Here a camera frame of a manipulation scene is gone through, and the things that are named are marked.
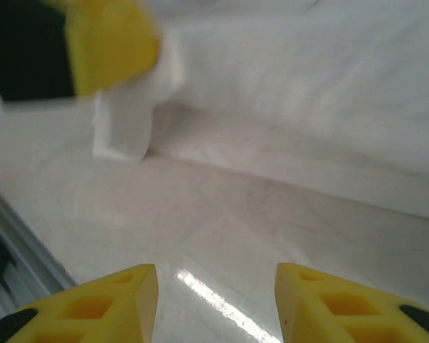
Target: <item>floor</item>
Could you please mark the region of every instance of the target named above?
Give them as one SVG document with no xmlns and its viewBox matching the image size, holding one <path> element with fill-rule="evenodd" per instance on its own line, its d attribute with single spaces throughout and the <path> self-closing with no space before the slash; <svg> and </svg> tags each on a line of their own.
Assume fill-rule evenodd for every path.
<svg viewBox="0 0 429 343">
<path fill-rule="evenodd" d="M 152 152 L 93 160 L 87 113 L 12 112 L 0 115 L 0 191 L 78 283 L 156 264 L 154 342 L 281 342 L 278 262 L 429 307 L 427 219 Z"/>
</svg>

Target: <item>metal rail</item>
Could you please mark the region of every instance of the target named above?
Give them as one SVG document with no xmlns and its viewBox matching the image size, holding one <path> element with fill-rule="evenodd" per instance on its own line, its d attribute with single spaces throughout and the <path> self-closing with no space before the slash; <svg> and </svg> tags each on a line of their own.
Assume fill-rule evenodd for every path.
<svg viewBox="0 0 429 343">
<path fill-rule="evenodd" d="M 76 286 L 1 196 L 0 240 L 13 259 L 0 284 L 0 319 L 24 304 Z"/>
</svg>

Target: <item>square hole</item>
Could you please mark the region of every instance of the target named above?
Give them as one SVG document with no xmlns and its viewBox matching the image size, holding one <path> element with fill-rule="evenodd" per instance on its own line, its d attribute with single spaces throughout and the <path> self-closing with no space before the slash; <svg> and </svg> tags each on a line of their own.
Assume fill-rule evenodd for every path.
<svg viewBox="0 0 429 343">
<path fill-rule="evenodd" d="M 390 326 L 373 327 L 363 325 L 346 327 L 356 343 L 415 343 L 398 328 Z"/>
<path fill-rule="evenodd" d="M 30 343 L 80 343 L 84 333 L 39 334 Z"/>
<path fill-rule="evenodd" d="M 84 297 L 71 303 L 61 319 L 100 319 L 114 301 L 113 297 Z"/>
<path fill-rule="evenodd" d="M 380 314 L 378 309 L 364 297 L 352 293 L 322 294 L 321 300 L 336 316 L 365 316 Z"/>
<path fill-rule="evenodd" d="M 132 280 L 132 275 L 123 275 L 113 281 L 114 284 L 126 284 Z"/>
<path fill-rule="evenodd" d="M 299 276 L 302 280 L 305 281 L 321 281 L 322 277 L 320 275 L 313 274 L 311 272 L 300 272 Z"/>
</svg>

